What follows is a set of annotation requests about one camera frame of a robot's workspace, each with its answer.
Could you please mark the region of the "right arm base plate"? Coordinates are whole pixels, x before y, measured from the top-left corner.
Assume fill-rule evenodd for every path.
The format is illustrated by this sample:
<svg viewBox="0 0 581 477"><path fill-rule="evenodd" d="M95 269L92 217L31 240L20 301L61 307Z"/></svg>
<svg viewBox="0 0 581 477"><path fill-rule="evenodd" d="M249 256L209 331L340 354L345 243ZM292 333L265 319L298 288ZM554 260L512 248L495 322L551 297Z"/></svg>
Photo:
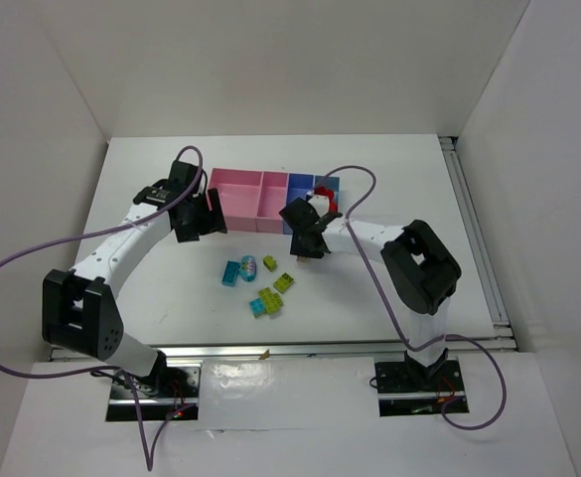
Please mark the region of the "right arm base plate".
<svg viewBox="0 0 581 477"><path fill-rule="evenodd" d="M445 402L447 414L469 412L457 360L445 362L426 384L416 384L402 361L377 362L369 385L377 392L381 417L440 414Z"/></svg>

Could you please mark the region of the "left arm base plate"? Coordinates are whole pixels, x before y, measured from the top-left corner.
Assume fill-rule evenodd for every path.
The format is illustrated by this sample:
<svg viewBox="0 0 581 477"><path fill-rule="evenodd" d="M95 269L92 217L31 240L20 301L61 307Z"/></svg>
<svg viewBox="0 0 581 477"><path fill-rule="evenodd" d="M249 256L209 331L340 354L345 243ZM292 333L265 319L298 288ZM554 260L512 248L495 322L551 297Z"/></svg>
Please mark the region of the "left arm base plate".
<svg viewBox="0 0 581 477"><path fill-rule="evenodd" d="M180 366L179 370L184 376L168 382L158 391L133 378L143 420L162 421L172 412L174 421L194 421L199 418L202 365L186 364ZM132 390L120 373L92 372L90 375L109 384L106 421L130 422L137 419Z"/></svg>

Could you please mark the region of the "teal long lego brick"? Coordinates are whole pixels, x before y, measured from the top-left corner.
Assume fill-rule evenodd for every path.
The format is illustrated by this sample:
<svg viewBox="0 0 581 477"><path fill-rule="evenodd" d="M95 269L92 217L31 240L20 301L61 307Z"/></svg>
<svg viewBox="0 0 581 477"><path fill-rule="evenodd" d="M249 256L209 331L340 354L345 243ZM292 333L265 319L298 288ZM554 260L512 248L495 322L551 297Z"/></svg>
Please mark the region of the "teal long lego brick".
<svg viewBox="0 0 581 477"><path fill-rule="evenodd" d="M237 261L229 260L226 263L225 269L223 271L221 284L223 286L234 287L239 277L239 270L240 263Z"/></svg>

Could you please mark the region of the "teal rounded flower lego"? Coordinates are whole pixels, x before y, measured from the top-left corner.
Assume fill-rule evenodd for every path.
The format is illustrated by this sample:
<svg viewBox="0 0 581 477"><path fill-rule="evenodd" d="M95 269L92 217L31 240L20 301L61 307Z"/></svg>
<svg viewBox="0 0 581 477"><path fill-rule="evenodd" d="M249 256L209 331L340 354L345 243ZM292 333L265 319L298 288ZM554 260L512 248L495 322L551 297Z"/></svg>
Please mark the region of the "teal rounded flower lego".
<svg viewBox="0 0 581 477"><path fill-rule="evenodd" d="M256 259L252 255L245 255L239 264L239 276L246 282L251 282L256 278Z"/></svg>

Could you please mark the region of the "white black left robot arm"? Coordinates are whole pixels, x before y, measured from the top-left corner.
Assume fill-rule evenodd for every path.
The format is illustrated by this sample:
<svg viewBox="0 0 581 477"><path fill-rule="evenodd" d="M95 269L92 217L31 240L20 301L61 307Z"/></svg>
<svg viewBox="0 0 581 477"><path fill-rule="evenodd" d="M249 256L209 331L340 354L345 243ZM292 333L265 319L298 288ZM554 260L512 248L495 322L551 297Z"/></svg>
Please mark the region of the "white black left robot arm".
<svg viewBox="0 0 581 477"><path fill-rule="evenodd" d="M201 164L175 159L167 178L143 188L122 224L87 258L43 281L42 336L121 369L156 394L182 391L186 372L129 335L116 299L152 248L168 235L186 243L227 231L218 190L205 189Z"/></svg>

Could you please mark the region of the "small green lego brick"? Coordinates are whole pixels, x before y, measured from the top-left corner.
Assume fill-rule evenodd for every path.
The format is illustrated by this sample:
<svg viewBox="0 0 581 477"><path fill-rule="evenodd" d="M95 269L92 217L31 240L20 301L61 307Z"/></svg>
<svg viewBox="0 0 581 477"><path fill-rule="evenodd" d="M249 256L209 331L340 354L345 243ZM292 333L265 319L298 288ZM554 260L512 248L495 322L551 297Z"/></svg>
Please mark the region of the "small green lego brick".
<svg viewBox="0 0 581 477"><path fill-rule="evenodd" d="M274 271L277 268L277 262L271 255L266 255L263 258L263 264L269 271Z"/></svg>

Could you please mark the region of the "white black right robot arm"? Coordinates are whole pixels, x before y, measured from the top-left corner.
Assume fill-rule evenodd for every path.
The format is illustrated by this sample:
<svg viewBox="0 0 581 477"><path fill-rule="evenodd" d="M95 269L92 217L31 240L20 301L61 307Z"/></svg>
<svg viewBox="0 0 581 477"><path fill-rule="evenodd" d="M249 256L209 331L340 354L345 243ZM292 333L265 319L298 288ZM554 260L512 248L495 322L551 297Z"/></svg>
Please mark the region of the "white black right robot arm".
<svg viewBox="0 0 581 477"><path fill-rule="evenodd" d="M292 230L291 253L297 257L346 253L359 256L366 269L374 262L385 266L412 318L412 330L405 335L395 313L388 313L406 348L405 372L420 388L430 386L448 357L448 309L462 276L457 260L431 227L421 220L388 227L354 221L339 212L321 216L302 198L282 209L280 216Z"/></svg>

